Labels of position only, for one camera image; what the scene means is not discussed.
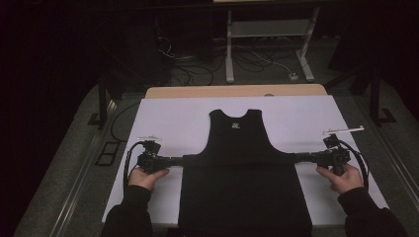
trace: sleeveless vest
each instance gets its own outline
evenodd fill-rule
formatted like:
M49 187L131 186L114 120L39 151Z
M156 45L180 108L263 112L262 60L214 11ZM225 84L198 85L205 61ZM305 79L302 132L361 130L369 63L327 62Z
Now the sleeveless vest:
M216 110L209 117L206 148L184 159L247 165L184 167L178 221L184 234L311 236L311 219L294 164L251 165L251 161L291 156L270 143L262 112L249 110L241 118L231 118Z

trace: desk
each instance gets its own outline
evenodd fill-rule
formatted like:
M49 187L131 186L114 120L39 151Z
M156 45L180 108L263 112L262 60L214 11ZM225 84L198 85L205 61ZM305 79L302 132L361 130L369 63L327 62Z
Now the desk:
M162 138L159 142L162 145L159 155L179 157L185 154L197 154L207 144L210 130L208 114L216 109L223 110L231 117L241 117L249 109L261 110L271 144L285 152L325 150L322 141L325 136L322 132L330 128L347 128L333 97L327 96L324 89L323 93L320 93L321 86L272 85L265 87L267 91L264 91L262 86L219 87L222 93L214 94L215 97L209 97L210 93L205 93L206 89L216 91L215 87L150 89L150 94L147 93L146 99L141 101L138 108L126 145L126 152L139 137L156 136ZM231 93L246 91L243 92L245 96L241 97L239 93L233 93L234 97L226 97L229 88L231 88ZM293 88L295 93L292 96L283 96L290 95L290 88ZM187 94L184 98L179 98L181 94L176 93L177 90L187 91ZM172 95L178 98L156 99L160 93L164 97L168 91L172 91ZM275 96L264 97L266 92ZM339 134L339 138L358 149L350 133ZM131 166L136 163L135 157L142 151L143 148L133 151ZM123 159L104 219L108 211L123 198L124 162ZM354 157L350 164L358 167ZM315 164L298 163L295 167L313 226L343 225L346 214L336 200L337 194L331 192L328 181L315 172ZM157 183L153 198L149 203L152 223L176 226L181 181L182 168L172 167L170 174ZM370 176L370 194L379 207L387 206L372 176Z

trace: white table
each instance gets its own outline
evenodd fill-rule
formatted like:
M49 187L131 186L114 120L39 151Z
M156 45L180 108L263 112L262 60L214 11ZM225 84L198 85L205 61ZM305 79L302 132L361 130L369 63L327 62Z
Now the white table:
M161 156L198 154L207 145L209 112L217 109L231 117L241 117L249 109L261 110L272 145L284 152L325 150L323 131L348 128L331 96L144 99L138 108L126 152L139 137L155 136L162 138L159 142ZM350 133L338 137L358 149ZM142 147L134 149L131 166L142 151ZM126 152L103 220L108 211L123 199ZM355 157L352 156L350 164L358 167ZM313 226L343 225L346 214L337 202L338 195L330 191L329 182L315 172L316 165L298 163L295 167ZM148 206L152 223L177 224L181 182L182 168L174 167L156 184ZM379 207L387 207L373 176L370 176L370 194Z

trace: metal frame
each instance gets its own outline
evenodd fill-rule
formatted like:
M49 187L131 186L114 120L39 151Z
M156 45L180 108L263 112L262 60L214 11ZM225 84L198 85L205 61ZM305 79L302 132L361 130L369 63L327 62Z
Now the metal frame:
M307 82L314 81L314 76L305 58L308 50L308 43L315 27L319 7L313 9L309 20L281 20L281 21L261 21L261 22L232 22L231 10L228 11L227 16L227 53L225 57L225 80L228 84L234 83L233 63L231 56L231 39L243 37L272 37L272 36L304 36L304 42L301 49L296 52L299 65L304 73ZM271 24L271 28L264 27L266 24ZM306 25L306 29L301 32L297 30L298 26Z

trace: gray floor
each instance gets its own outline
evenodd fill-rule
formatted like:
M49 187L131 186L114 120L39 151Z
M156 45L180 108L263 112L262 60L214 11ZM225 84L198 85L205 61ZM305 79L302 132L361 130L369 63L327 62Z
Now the gray floor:
M307 60L316 78L314 83L325 84L340 75L340 72L327 69L337 42L337 39L319 39L311 43ZM236 47L234 84L306 83L293 54L298 43L296 39L281 40L279 51L273 55L285 56L276 62L296 72L298 80L291 81L288 70L282 66L268 66L268 63L264 63L265 67L261 67L260 64L249 64L250 59L257 59L254 54L246 52L243 47ZM257 47L260 42L241 41L237 44L247 45L260 55L271 55L272 52L271 48ZM226 84L222 56L210 63L198 63L193 58L186 58L179 60L177 65L190 70L194 79L189 80L189 85L206 85L211 80L213 85ZM171 84L185 85L188 78L185 70L174 70ZM419 123L403 106L397 93L382 82L380 105L388 108L397 122L376 127L368 116L369 91L363 96L352 96L348 90L351 82L349 79L340 83L329 94L334 96L349 127L361 124L366 128L363 132L354 133L357 145L369 160L372 173L392 211L410 236L419 236L419 212L415 200L417 193L409 192L408 189L409 186L415 188L419 181L419 161L416 159L419 155ZM96 125L87 124L91 114L98 111L97 88L86 96L15 236L99 236L101 218L125 144L121 143L114 165L100 167L94 164L104 144L116 141L110 133L113 121L114 136L118 139L128 138L141 98L141 94L129 94L111 103L109 120L104 129L98 130ZM403 170L403 165L408 173L397 172ZM156 236L164 236L164 229L157 229ZM313 236L344 236L344 231L342 227L315 228Z

